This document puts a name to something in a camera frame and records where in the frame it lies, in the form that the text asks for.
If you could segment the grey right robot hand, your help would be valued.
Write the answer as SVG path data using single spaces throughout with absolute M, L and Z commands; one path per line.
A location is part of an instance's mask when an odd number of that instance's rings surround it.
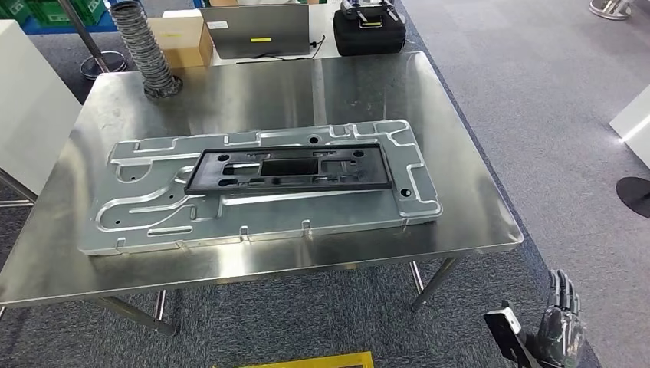
M 586 328 L 580 319 L 581 298 L 562 269 L 550 270 L 548 306 L 536 335 L 536 360 L 542 367 L 577 367 Z

